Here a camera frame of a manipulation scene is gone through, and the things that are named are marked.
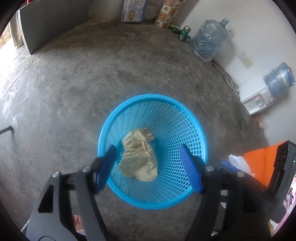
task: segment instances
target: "blue mesh waste basket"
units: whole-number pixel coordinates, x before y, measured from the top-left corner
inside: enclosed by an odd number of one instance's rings
[[[147,128],[155,137],[151,146],[157,158],[158,176],[151,182],[128,178],[118,168],[124,152],[121,140],[137,128]],[[108,185],[120,198],[136,207],[163,209],[180,203],[193,192],[179,158],[179,149],[184,143],[194,155],[207,162],[204,131],[183,104],[154,94],[125,101],[107,118],[99,138],[99,156],[103,156],[110,145],[117,147],[117,160]]]

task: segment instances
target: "wall socket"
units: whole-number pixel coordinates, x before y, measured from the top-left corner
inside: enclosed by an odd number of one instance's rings
[[[245,52],[241,52],[241,53],[239,54],[239,58],[240,58],[240,60],[241,60],[242,62],[244,62],[244,61],[246,60],[246,58],[248,58],[248,57],[247,57],[247,55],[245,54]]]

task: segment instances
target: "metal screw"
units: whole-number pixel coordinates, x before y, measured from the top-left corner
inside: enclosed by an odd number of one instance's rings
[[[58,172],[58,171],[56,171],[56,172],[54,172],[54,173],[52,174],[53,177],[57,177],[58,175],[59,175],[59,172]]]
[[[84,166],[82,168],[82,171],[84,171],[84,172],[89,172],[90,170],[91,170],[91,167],[90,166]]]
[[[209,172],[212,172],[214,171],[214,168],[212,166],[206,166],[205,167]]]
[[[238,175],[239,177],[243,177],[243,176],[244,176],[244,173],[241,172],[241,171],[239,171],[239,172],[237,172],[237,175]]]

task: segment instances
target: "green can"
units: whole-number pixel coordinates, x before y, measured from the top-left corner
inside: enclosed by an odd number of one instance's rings
[[[180,39],[181,41],[185,41],[190,30],[191,28],[189,28],[188,26],[185,26],[182,32],[180,32],[180,34],[178,35],[178,39]]]

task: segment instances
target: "white plastic bag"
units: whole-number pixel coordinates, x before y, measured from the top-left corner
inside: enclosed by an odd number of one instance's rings
[[[229,155],[229,161],[232,166],[251,175],[251,169],[250,169],[248,163],[246,162],[246,160],[242,156]]]

